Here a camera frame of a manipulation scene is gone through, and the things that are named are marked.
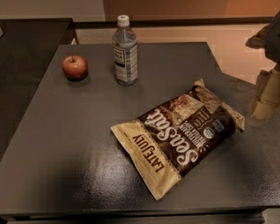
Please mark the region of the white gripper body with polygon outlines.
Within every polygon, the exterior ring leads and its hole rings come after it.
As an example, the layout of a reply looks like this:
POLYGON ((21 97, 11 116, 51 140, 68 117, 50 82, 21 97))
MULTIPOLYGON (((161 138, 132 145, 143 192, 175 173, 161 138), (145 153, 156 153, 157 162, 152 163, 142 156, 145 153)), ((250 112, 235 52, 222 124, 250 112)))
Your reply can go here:
POLYGON ((264 49, 267 59, 280 63, 280 11, 268 25, 248 38, 245 45, 252 49, 264 49))

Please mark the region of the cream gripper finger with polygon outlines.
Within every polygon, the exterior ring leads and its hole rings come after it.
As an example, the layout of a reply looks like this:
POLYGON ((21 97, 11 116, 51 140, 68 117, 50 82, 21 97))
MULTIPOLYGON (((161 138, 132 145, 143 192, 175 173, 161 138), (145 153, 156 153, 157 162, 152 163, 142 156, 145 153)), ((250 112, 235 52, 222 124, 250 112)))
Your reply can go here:
POLYGON ((252 119, 270 119, 280 107, 280 63, 270 71, 261 70, 249 110, 252 119))

